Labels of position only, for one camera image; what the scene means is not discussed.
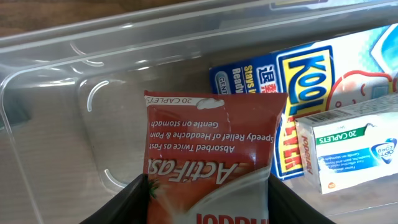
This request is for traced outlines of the blue Kool Fever box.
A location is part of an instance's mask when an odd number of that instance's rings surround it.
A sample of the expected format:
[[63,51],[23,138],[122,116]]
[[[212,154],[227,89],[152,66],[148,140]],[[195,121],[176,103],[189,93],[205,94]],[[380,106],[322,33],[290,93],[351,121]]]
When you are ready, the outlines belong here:
[[303,175],[295,119],[397,92],[397,24],[210,69],[214,93],[288,93],[271,172]]

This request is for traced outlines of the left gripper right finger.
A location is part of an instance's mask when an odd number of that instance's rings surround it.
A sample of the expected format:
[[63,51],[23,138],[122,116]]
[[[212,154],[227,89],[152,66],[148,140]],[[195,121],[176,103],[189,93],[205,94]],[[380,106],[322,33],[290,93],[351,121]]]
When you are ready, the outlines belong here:
[[270,224],[335,224],[273,174],[268,179]]

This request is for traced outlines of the white blue Panadol box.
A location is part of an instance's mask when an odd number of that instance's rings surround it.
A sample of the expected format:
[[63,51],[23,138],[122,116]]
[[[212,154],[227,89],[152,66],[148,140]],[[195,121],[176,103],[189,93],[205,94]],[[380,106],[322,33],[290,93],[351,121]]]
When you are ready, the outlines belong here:
[[321,194],[397,173],[397,95],[295,120],[305,178]]

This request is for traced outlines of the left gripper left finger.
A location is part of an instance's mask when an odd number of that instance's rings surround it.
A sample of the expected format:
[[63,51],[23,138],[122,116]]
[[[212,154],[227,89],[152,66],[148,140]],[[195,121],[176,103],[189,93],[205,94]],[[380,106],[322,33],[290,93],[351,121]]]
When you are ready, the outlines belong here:
[[146,224],[148,204],[148,176],[141,174],[80,224]]

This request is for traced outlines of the red Panadol box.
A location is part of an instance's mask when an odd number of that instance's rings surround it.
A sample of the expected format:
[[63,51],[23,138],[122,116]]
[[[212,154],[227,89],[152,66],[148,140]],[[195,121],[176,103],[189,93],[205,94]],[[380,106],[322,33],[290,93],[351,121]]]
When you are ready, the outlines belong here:
[[268,179],[285,93],[146,91],[150,224],[269,222]]

